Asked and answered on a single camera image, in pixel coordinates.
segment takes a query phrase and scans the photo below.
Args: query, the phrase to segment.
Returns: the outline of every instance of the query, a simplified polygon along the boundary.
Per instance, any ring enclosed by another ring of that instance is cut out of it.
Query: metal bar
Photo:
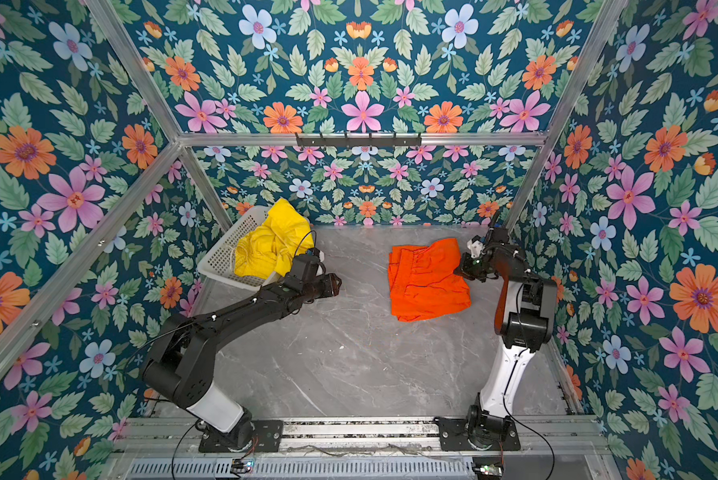
[[[612,34],[612,30],[618,18],[620,18],[623,8],[625,8],[627,4],[628,0],[606,0],[604,5],[602,5],[602,9],[599,11],[598,17],[591,27],[591,33],[588,34],[588,38],[583,45],[583,50],[580,52],[575,71],[572,72],[567,87],[562,94],[562,98],[556,104],[556,109],[548,123],[548,130],[546,132],[548,134],[548,141],[535,155],[527,174],[524,176],[522,186],[519,187],[517,196],[514,198],[513,206],[509,211],[508,219],[504,225],[509,232],[513,230],[513,226],[519,221],[522,210],[524,210],[524,207],[527,205],[529,198],[532,197],[535,184],[543,172],[543,165],[546,163],[546,160],[551,157],[551,153],[558,143],[558,138],[562,134],[562,130],[567,124],[570,114],[572,114],[572,109],[575,107],[578,97],[580,97],[580,94],[583,92],[585,83],[588,81],[588,77],[591,76],[594,65],[596,65],[599,56],[602,54],[604,44],[609,39],[610,34]]]
[[[53,312],[65,301],[69,292],[82,280],[106,242],[116,236],[119,228],[135,213],[143,199],[153,189],[175,161],[180,147],[170,143],[156,156],[153,163],[138,177],[114,207],[76,247],[58,270],[47,280],[31,302],[0,335],[0,380],[12,367],[15,359],[25,352],[50,319]]]
[[[88,0],[85,4],[90,9],[95,21],[98,22],[101,31],[111,44],[111,48],[114,49],[116,57],[130,74],[130,79],[140,92],[140,96],[146,101],[154,119],[160,124],[167,140],[176,141],[181,134],[178,120],[175,119],[170,106],[156,87],[151,73],[146,70],[143,55],[138,53],[133,39],[125,30],[116,10],[108,0]]]
[[[205,205],[209,208],[212,216],[215,217],[215,221],[220,225],[220,229],[226,232],[231,228],[231,219],[225,212],[223,204],[218,197],[218,192],[215,191],[215,187],[212,187],[210,178],[207,177],[205,171],[199,165],[199,159],[194,154],[194,150],[188,147],[184,147],[180,154],[181,162],[183,167],[189,172],[191,179],[194,180],[196,191],[204,199]]]
[[[320,135],[299,135],[303,139],[322,139]],[[340,140],[345,139],[343,134],[326,134],[324,139]],[[367,139],[368,134],[348,134],[350,139]],[[393,134],[373,134],[373,139],[388,140]],[[527,147],[539,147],[545,144],[548,136],[545,132],[523,132],[512,134],[509,132],[496,132],[485,134],[421,134],[423,145],[525,145]],[[223,145],[235,147],[260,147],[261,145],[284,145],[296,147],[297,138],[288,134],[233,134],[230,132],[218,132],[217,134],[181,134],[180,141],[187,147],[207,147],[210,145]]]

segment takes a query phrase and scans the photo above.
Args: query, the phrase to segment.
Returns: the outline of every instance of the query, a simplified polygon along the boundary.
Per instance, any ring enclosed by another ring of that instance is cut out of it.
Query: black mounting plate
[[[501,445],[499,437],[496,434],[494,442],[488,448],[477,448],[468,440],[467,420],[465,418],[444,418],[434,417],[433,422],[439,426],[439,441],[444,452],[484,452],[497,450],[500,451]],[[519,444],[519,435],[517,434],[517,425],[513,420],[509,420],[508,436],[503,442],[504,452],[516,452],[522,448]]]
[[[258,439],[255,444],[256,453],[273,453],[279,451],[279,442],[281,442],[281,432],[285,426],[282,420],[252,420],[252,441]],[[201,438],[199,443],[199,451],[201,453],[229,453],[233,452],[229,447],[223,444],[220,437],[214,436],[208,432],[208,438]]]

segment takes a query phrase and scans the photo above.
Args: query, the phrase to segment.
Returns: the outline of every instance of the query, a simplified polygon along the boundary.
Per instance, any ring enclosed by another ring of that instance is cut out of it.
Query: floral wallpaper
[[[601,5],[146,1],[126,26],[186,131],[520,132],[546,127]]]
[[[0,2],[0,333],[165,143],[85,7],[52,3]]]
[[[176,161],[0,384],[0,478],[99,477],[127,418],[149,409],[138,349],[189,314],[218,236]]]
[[[718,0],[626,10],[517,233],[624,478],[718,479]]]

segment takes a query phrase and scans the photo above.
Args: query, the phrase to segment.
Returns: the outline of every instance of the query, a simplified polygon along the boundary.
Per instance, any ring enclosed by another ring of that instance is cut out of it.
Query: wall
[[[718,2],[640,2],[584,93],[520,224],[555,341],[624,478],[718,478]]]

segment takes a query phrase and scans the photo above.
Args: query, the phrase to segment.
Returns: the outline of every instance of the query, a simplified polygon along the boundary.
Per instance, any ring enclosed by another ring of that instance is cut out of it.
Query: yellow cloth
[[[257,276],[267,279],[274,271],[286,275],[292,268],[295,249],[303,254],[314,246],[314,237],[308,235],[311,225],[300,215],[290,202],[279,199],[268,211],[268,218],[263,225],[244,235],[236,246],[236,264],[234,274],[237,276]]]

